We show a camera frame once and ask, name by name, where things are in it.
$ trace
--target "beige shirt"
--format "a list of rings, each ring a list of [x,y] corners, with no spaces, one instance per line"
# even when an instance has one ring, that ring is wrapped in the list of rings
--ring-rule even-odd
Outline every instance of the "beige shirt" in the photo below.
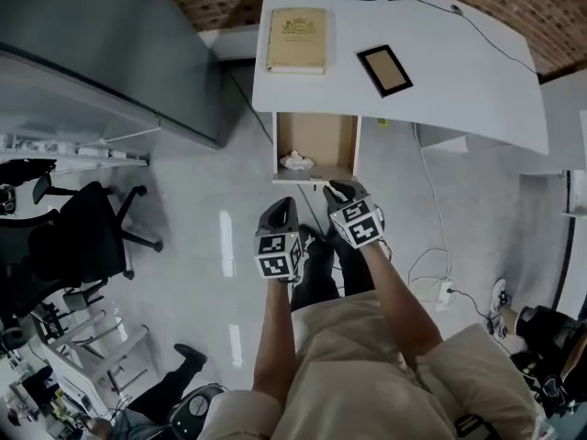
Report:
[[[391,340],[374,291],[298,310],[293,325],[301,366],[285,410],[263,393],[223,393],[199,438],[442,440],[457,437],[464,413],[503,439],[536,436],[526,383],[479,324],[421,357],[417,373]]]

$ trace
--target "electrical outlet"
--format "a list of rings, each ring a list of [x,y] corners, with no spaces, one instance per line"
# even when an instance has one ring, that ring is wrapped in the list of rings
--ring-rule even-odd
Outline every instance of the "electrical outlet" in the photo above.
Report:
[[[452,289],[452,286],[452,280],[443,280],[438,284],[437,302],[434,306],[436,311],[443,312],[452,305],[454,296],[452,293],[449,293],[449,290]]]

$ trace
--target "picture frame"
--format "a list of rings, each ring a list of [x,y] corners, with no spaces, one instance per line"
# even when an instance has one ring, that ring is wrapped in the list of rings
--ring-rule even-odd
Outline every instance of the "picture frame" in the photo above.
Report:
[[[359,52],[357,57],[382,98],[414,86],[387,44]]]

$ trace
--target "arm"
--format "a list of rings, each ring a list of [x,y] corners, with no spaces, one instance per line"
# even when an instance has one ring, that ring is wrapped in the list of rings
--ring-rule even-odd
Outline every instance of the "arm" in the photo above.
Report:
[[[265,319],[253,375],[253,391],[272,396],[284,407],[295,369],[294,328],[287,285],[269,280]]]
[[[414,368],[416,357],[427,354],[442,342],[440,332],[385,257],[379,243],[370,243],[360,252],[369,266],[383,318],[405,361]]]

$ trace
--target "black picture frame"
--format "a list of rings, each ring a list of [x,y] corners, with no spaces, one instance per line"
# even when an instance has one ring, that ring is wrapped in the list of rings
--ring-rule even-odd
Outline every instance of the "black picture frame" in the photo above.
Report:
[[[383,88],[383,85],[380,82],[379,77],[377,76],[377,74],[373,70],[372,66],[367,62],[367,56],[375,54],[377,52],[381,52],[381,51],[387,52],[387,54],[390,56],[393,63],[397,67],[397,70],[404,77],[405,83],[394,86],[394,88],[390,88],[388,90]],[[359,58],[360,63],[362,64],[363,68],[367,71],[367,73],[371,77],[371,81],[377,87],[377,91],[382,96],[382,98],[384,98],[385,96],[389,96],[390,94],[401,92],[402,90],[405,90],[406,88],[411,88],[412,86],[414,86],[414,84],[410,80],[410,77],[407,76],[407,73],[405,72],[404,67],[402,67],[402,64],[400,63],[400,61],[397,60],[397,57],[395,57],[395,54],[393,53],[392,48],[390,48],[387,44],[385,44],[384,46],[379,46],[379,47],[376,47],[373,49],[368,49],[368,50],[364,50],[363,52],[359,52],[357,54],[357,57]]]

